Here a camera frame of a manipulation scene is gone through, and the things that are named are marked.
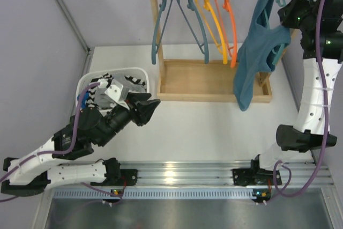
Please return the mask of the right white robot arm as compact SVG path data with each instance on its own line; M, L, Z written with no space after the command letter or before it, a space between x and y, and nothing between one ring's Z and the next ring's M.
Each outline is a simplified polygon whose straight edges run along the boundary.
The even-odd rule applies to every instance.
M235 169L235 184L247 186L271 180L279 185L277 167L288 151L309 150L336 145L330 134L329 113L335 78L342 67L342 0L291 0L278 12L281 31L301 31L304 84L300 109L293 126L277 128L276 143L251 160L250 168Z

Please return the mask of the blue garment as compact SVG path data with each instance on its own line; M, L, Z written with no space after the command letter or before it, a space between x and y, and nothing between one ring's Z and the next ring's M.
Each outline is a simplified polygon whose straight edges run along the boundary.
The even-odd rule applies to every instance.
M81 109L86 107L86 101L87 101L88 97L89 97L89 93L85 93L83 98L82 98L82 101L81 101L81 106L80 106ZM80 98L80 94L77 96L77 103L76 104L78 104L79 98Z

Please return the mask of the teal blue tank top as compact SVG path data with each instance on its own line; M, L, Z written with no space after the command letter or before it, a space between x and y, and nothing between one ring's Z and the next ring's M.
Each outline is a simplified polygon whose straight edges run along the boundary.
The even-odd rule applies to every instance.
M273 2L257 1L248 35L237 53L238 68L233 90L241 111L247 110L252 101L255 75L259 72L273 72L275 61L291 42L289 28L281 25L269 27Z

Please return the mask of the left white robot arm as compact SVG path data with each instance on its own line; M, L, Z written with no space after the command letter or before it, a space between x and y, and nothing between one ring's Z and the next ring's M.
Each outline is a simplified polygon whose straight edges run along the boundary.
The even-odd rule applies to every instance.
M116 158L88 165L75 161L92 154L94 145L104 147L129 123L146 125L160 102L149 93L129 93L123 106L115 105L105 115L95 107L82 108L36 151L20 159L4 160L6 175L1 179L1 193L29 197L68 184L123 185L125 171Z

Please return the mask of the grey garment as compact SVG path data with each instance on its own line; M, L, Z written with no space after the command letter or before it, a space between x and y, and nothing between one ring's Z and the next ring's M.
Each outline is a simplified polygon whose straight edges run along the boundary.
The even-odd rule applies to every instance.
M122 73L118 73L118 74L115 74L113 76L112 74L106 73L105 75L102 76L102 78L104 78L104 79L124 79L125 82L128 82L130 85L129 92L133 92L133 93L146 93L147 92L145 81L141 80L141 79L137 79L137 78L132 77L132 76L125 76ZM96 105L96 104L95 105L98 106L100 109L107 109L106 108L106 104L108 103L107 102L107 96L101 93L100 97L105 97L105 103L103 104L104 107L101 108L98 105ZM113 103L111 100L109 103L113 104L114 107L115 107L115 105L117 105L117 104Z

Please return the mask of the aluminium mounting rail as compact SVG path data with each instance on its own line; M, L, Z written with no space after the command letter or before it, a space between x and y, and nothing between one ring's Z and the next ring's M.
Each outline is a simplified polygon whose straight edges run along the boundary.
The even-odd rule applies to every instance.
M267 201L279 189L302 188L315 163L287 162L273 172L258 171L248 162L124 162L116 186L63 186L53 197L67 200L252 200Z

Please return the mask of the wooden clothes rack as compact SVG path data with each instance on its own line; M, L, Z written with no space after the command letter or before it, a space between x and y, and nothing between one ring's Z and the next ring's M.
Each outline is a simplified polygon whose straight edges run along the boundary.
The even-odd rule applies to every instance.
M238 67L236 54L230 50L238 50L236 30L233 30L233 46L229 45L223 32L223 21L218 13L214 13L210 0L204 0L204 6L213 16L220 43L216 45L222 55L222 61L210 61L210 51L205 32L207 24L203 22L197 0L188 0L187 7L195 12L202 32L203 42L198 47L204 60L165 59L163 56L162 36L164 26L160 19L164 11L169 12L173 0L151 0L153 21L155 23L152 39L152 64L159 66L157 95L165 101L197 101L197 102L234 102L234 76ZM224 0L223 8L232 11L230 0Z

